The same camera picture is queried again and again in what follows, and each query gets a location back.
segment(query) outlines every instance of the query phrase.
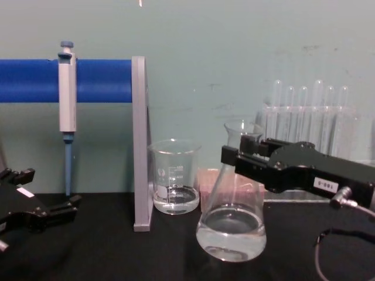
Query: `gray stand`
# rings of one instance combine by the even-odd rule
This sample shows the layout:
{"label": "gray stand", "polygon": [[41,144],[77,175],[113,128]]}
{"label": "gray stand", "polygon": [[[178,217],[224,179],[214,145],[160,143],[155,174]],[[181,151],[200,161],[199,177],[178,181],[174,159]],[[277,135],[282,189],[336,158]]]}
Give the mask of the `gray stand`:
{"label": "gray stand", "polygon": [[147,146],[151,144],[148,114],[148,85],[145,57],[132,57],[132,111],[134,150],[134,231],[150,231],[153,182],[151,154]]}

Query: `pink box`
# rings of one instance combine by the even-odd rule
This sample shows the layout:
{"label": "pink box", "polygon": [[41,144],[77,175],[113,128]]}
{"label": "pink box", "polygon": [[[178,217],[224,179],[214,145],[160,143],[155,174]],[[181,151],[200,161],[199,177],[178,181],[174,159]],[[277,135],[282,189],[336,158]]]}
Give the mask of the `pink box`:
{"label": "pink box", "polygon": [[[207,202],[211,195],[212,188],[216,182],[217,177],[219,176],[219,173],[220,173],[219,169],[199,169],[197,172],[195,185],[196,185],[197,190],[199,190],[200,192],[200,210],[201,211],[203,211],[207,206]],[[257,181],[248,179],[246,177],[243,177],[241,175],[237,175],[237,176],[240,177],[239,181],[237,182],[239,186],[243,186],[243,187],[246,186],[246,188],[237,189],[236,196],[240,196],[241,201],[246,201],[247,200],[246,197],[249,197],[249,201],[250,201],[251,200],[250,197],[253,198],[252,190],[256,190],[256,189],[260,190],[261,198],[264,199],[265,189],[264,189],[263,184]],[[226,175],[226,177],[227,177],[226,180],[228,180],[229,183],[233,183],[233,180],[231,180],[230,177],[234,177],[234,174]],[[220,191],[221,194],[219,194],[219,197],[232,196],[231,194],[232,186],[228,185],[227,188],[228,188],[228,192],[222,189]]]}

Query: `glass beaker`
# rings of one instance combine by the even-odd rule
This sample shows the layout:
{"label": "glass beaker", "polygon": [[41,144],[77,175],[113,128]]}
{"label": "glass beaker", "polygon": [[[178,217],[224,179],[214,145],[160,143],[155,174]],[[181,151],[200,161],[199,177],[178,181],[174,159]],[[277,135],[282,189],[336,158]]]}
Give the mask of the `glass beaker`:
{"label": "glass beaker", "polygon": [[[239,148],[238,139],[244,132],[238,129],[230,133],[233,135],[229,136],[228,144]],[[262,133],[262,127],[256,124],[251,124],[246,132],[258,140]],[[207,208],[198,222],[196,238],[199,245],[215,258],[244,262],[254,259],[265,248],[264,199],[259,183],[236,174],[234,170],[234,166],[222,166]]]}
{"label": "glass beaker", "polygon": [[197,151],[191,140],[168,139],[151,144],[154,162],[154,206],[165,214],[184,214],[199,204],[194,188]]}

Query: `blue pipette stand bar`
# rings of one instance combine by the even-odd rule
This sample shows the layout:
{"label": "blue pipette stand bar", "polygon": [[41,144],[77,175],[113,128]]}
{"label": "blue pipette stand bar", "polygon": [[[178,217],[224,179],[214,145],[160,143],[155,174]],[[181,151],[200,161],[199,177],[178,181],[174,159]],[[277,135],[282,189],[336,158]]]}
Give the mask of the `blue pipette stand bar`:
{"label": "blue pipette stand bar", "polygon": [[[58,60],[0,60],[0,102],[59,102]],[[77,60],[77,102],[132,103],[134,231],[149,231],[152,217],[151,144],[145,57]]]}

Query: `teal wall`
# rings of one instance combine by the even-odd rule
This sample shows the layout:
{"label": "teal wall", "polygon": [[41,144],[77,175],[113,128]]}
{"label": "teal wall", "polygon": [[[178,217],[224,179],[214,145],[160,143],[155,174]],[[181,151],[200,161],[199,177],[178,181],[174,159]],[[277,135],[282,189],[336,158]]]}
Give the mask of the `teal wall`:
{"label": "teal wall", "polygon": [[[78,57],[148,63],[154,141],[192,138],[199,165],[219,167],[229,118],[254,118],[272,81],[346,84],[361,113],[352,159],[374,159],[373,1],[3,0],[0,57],[55,59],[72,40]],[[82,104],[75,191],[132,190],[131,107]],[[8,165],[34,167],[34,192],[63,191],[57,105],[0,105]]]}

